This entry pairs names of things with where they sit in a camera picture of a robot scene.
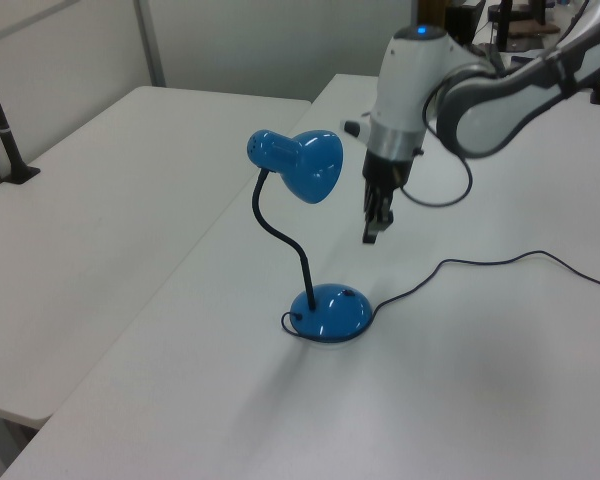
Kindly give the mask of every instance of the blue desk lamp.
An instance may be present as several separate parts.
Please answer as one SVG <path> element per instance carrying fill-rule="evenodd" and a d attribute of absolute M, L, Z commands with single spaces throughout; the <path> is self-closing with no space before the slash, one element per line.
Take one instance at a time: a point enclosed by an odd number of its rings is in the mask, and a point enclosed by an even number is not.
<path fill-rule="evenodd" d="M 286 186 L 300 200 L 319 203 L 324 200 L 342 170 L 342 143 L 335 133 L 315 130 L 294 138 L 260 130 L 247 144 L 249 159 L 260 167 L 253 192 L 252 207 L 258 223 L 268 233 L 287 243 L 300 256 L 305 291 L 291 304 L 289 317 L 297 333 L 289 333 L 321 343 L 351 340 L 370 325 L 371 305 L 357 290 L 346 285 L 311 282 L 309 261 L 300 245 L 269 225 L 260 212 L 260 193 L 269 172 L 279 173 Z"/>

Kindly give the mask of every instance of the blue lamp base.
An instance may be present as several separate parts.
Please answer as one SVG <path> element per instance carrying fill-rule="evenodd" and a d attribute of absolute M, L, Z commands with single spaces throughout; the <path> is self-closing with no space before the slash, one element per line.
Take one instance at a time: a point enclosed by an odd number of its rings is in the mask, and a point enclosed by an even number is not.
<path fill-rule="evenodd" d="M 346 342 L 363 333 L 371 322 L 371 304 L 346 285 L 325 284 L 314 288 L 316 309 L 309 309 L 306 292 L 291 304 L 291 325 L 298 335 L 316 342 Z"/>

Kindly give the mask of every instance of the lamp shade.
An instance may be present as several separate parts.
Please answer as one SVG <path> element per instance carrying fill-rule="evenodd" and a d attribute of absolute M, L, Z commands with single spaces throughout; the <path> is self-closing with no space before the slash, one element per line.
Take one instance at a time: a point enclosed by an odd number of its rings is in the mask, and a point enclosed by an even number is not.
<path fill-rule="evenodd" d="M 260 130 L 249 139 L 247 154 L 258 167 L 279 173 L 287 188 L 306 203 L 324 200 L 342 170 L 342 143 L 327 130 L 294 138 Z"/>

